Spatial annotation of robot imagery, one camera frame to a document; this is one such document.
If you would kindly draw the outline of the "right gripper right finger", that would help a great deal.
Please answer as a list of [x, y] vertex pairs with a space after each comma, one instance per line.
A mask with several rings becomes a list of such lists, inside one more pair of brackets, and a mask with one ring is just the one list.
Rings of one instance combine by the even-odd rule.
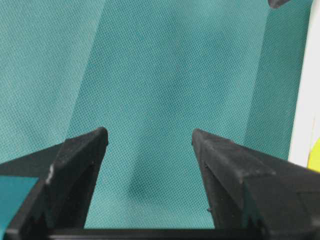
[[216, 228], [263, 240], [320, 237], [320, 175], [230, 139], [195, 129], [191, 144]]

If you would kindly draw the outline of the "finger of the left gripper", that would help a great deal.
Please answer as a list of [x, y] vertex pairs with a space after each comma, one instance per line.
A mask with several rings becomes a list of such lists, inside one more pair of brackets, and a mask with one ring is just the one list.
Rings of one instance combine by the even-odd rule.
[[281, 6], [285, 5], [290, 0], [267, 0], [267, 3], [270, 8], [272, 9], [278, 9]]

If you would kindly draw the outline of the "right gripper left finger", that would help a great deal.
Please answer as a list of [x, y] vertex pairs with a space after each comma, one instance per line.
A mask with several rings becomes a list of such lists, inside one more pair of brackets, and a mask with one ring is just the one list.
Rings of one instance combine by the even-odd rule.
[[85, 225], [108, 132], [99, 127], [0, 165], [0, 237], [34, 240]]

